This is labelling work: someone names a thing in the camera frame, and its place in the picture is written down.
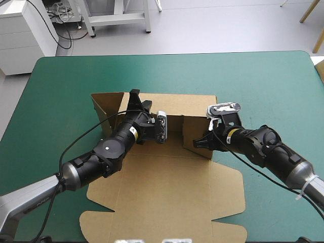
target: white table leg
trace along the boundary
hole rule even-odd
[[[85,0],[76,0],[76,2],[78,3],[79,7],[80,7],[80,10],[81,10],[81,14],[83,16],[83,20],[86,24],[86,27],[87,27],[87,30],[88,30],[88,33],[91,37],[95,37],[95,33],[92,29],[92,26],[90,24],[90,21],[89,21],[89,13],[88,13],[88,10],[86,8],[86,3],[85,3]]]
[[[162,12],[161,1],[160,0],[155,0],[155,3],[156,3],[156,6],[157,6],[158,11],[159,12]]]
[[[143,0],[144,16],[146,24],[146,33],[151,33],[151,20],[150,20],[150,9],[148,7],[148,0]]]

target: wooden chair leg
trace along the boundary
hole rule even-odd
[[[315,44],[315,47],[313,49],[313,53],[317,53],[318,52],[318,49],[320,48],[320,45],[322,44],[324,40],[324,28],[322,29],[322,32],[320,33],[319,35],[319,38]]]
[[[314,0],[312,4],[309,6],[303,17],[300,19],[300,23],[304,23],[305,19],[308,17],[308,15],[313,11],[313,9],[316,7],[316,5],[319,3],[319,0]]]

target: black cable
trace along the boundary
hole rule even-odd
[[[72,40],[70,40],[70,46],[69,46],[69,47],[64,47],[64,46],[62,46],[61,44],[59,44],[58,41],[54,38],[54,36],[53,36],[53,34],[52,34],[52,32],[51,32],[49,26],[47,25],[47,23],[46,23],[44,17],[42,16],[42,14],[41,14],[40,11],[38,10],[38,8],[37,8],[37,7],[36,7],[36,6],[35,6],[35,5],[30,1],[30,0],[26,0],[26,1],[29,2],[29,3],[30,3],[30,4],[31,4],[35,9],[36,9],[36,11],[39,13],[39,15],[41,16],[42,20],[44,21],[44,23],[45,23],[47,29],[49,30],[49,32],[50,32],[50,34],[51,34],[53,40],[57,43],[57,45],[60,46],[60,47],[63,48],[63,49],[66,49],[66,50],[70,49],[70,48],[72,47]]]
[[[39,239],[39,237],[41,236],[41,234],[43,233],[44,229],[45,229],[45,226],[46,226],[46,223],[47,223],[47,220],[49,218],[49,215],[50,215],[50,212],[52,210],[52,206],[53,206],[53,202],[54,202],[54,199],[55,199],[55,196],[58,192],[58,189],[60,187],[61,184],[64,183],[64,180],[62,179],[62,161],[63,161],[63,157],[64,155],[66,154],[66,152],[78,141],[80,140],[82,137],[84,137],[86,134],[88,134],[89,132],[91,132],[93,129],[95,129],[96,127],[98,127],[99,125],[103,124],[105,121],[107,121],[108,119],[116,116],[116,115],[119,115],[119,114],[122,114],[122,113],[126,113],[126,112],[142,112],[142,113],[145,113],[145,114],[148,114],[150,117],[152,117],[152,115],[149,113],[149,112],[146,112],[146,111],[142,111],[142,110],[123,110],[123,111],[120,111],[120,112],[117,112],[113,115],[110,115],[109,117],[107,117],[106,119],[104,119],[103,121],[97,123],[96,125],[94,125],[92,128],[90,128],[89,130],[87,130],[86,132],[84,132],[81,136],[77,137],[69,146],[66,147],[66,149],[63,151],[63,153],[61,154],[61,157],[60,157],[60,161],[59,161],[59,174],[58,174],[58,179],[59,179],[59,182],[58,184],[56,185],[55,189],[54,189],[54,192],[52,194],[52,197],[51,197],[51,201],[50,201],[50,205],[47,209],[47,212],[46,212],[46,215],[45,215],[45,218],[43,220],[43,224],[42,224],[42,227],[40,228],[40,231],[38,232],[37,236],[32,239],[30,241],[30,243],[36,243],[36,241]]]
[[[243,162],[245,165],[247,165],[248,167],[250,167],[252,170],[254,170],[255,172],[259,173],[260,175],[264,176],[265,178],[267,178],[269,181],[271,181],[272,183],[276,184],[277,186],[287,190],[287,191],[290,191],[294,194],[297,194],[299,195],[299,192],[293,190],[293,189],[290,189],[289,187],[286,187],[278,182],[276,182],[275,180],[273,180],[272,178],[268,177],[266,174],[264,174],[263,172],[259,171],[257,168],[255,168],[254,166],[250,165],[248,162],[246,162],[244,159],[242,159],[240,156],[238,156],[236,153],[234,153],[229,147],[227,147],[227,145],[217,136],[217,134],[215,133],[214,130],[212,130],[214,136],[216,137],[216,139],[231,153],[233,154],[237,159],[239,159],[241,162]],[[322,219],[324,220],[324,214],[323,212],[317,207],[317,205],[310,199],[308,198],[307,196],[305,195],[302,195],[302,197],[304,199],[306,199],[313,207],[314,209],[318,212],[318,214],[322,217]]]
[[[58,35],[59,37],[63,38],[63,39],[70,39],[70,40],[72,40],[72,41],[75,41],[75,40],[77,40],[77,39],[82,39],[82,38],[86,37],[87,34],[88,34],[88,32],[85,33],[85,35],[83,35],[83,36],[81,36],[81,37],[78,37],[78,38],[66,38],[66,37],[64,37],[64,36],[61,36],[60,34],[57,34],[57,35]]]

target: cardboard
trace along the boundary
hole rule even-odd
[[[317,63],[315,65],[315,68],[320,76],[320,79],[322,80],[322,82],[324,82],[324,60]]]
[[[100,120],[125,110],[127,93],[92,94]],[[168,139],[134,145],[120,172],[90,184],[87,197],[114,213],[84,212],[82,232],[90,243],[143,239],[191,238],[194,243],[245,242],[238,225],[212,222],[245,210],[242,175],[212,162],[212,153],[195,149],[192,140],[208,127],[206,107],[215,96],[140,94],[152,100],[151,112],[168,114]],[[121,117],[104,123],[109,136]]]

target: green tabletop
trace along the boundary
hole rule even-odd
[[[263,124],[275,128],[324,177],[324,88],[305,52],[49,57],[37,62],[0,142],[0,194],[57,172],[64,148],[98,121],[91,93],[133,88],[217,95],[218,102],[238,102],[247,129]],[[96,129],[68,152],[66,160],[90,150],[102,136]],[[218,221],[244,226],[250,241],[324,239],[324,223],[305,200],[296,201],[294,194],[229,153],[215,152],[214,161],[242,172],[247,204],[242,214]],[[57,196],[44,234],[54,240],[84,240],[80,214],[106,210],[89,201],[86,190]],[[17,240],[36,235],[47,206],[21,220]]]

